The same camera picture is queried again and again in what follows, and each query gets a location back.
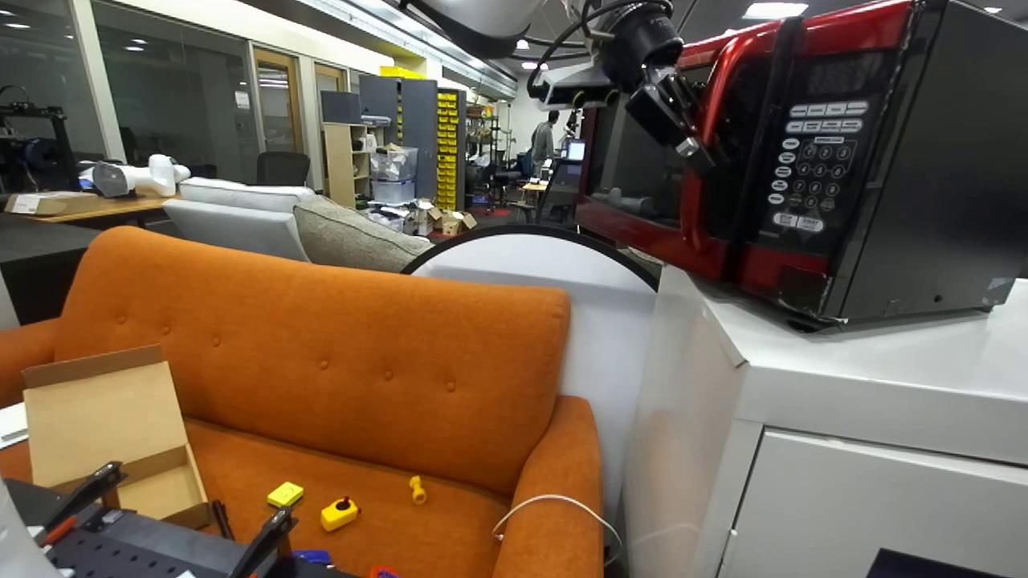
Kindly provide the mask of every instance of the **gray pillow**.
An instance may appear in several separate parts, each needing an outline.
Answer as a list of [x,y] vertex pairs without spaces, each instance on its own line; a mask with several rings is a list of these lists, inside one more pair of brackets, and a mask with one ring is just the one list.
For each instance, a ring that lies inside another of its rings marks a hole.
[[320,195],[304,198],[293,215],[307,257],[323,265],[400,273],[432,247]]

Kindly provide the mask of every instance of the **person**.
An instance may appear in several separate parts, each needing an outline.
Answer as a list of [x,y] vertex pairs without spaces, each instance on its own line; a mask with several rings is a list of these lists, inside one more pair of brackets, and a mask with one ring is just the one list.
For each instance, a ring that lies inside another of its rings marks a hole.
[[557,123],[559,116],[559,112],[551,110],[546,122],[540,122],[531,134],[531,166],[535,171],[553,155],[553,125]]

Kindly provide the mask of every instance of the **microwave keypad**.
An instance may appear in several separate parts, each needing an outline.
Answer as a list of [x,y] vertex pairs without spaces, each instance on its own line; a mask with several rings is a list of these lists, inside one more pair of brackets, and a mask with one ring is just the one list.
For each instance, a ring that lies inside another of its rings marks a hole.
[[870,108],[867,100],[790,108],[764,194],[768,210],[760,234],[765,240],[795,231],[806,244],[838,221],[832,217],[844,202],[853,159],[867,138]]

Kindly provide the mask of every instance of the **blue object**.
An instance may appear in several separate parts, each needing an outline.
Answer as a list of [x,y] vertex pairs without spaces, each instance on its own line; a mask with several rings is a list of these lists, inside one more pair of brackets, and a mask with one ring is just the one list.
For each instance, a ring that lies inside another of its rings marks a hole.
[[332,566],[332,558],[325,550],[295,550],[293,557],[317,564],[318,566]]

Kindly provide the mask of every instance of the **white couch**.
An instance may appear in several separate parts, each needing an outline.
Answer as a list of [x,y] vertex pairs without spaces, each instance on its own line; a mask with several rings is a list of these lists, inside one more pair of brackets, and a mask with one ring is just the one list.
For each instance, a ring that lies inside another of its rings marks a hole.
[[293,207],[315,196],[309,188],[191,178],[180,190],[163,208],[189,241],[309,261],[293,217]]

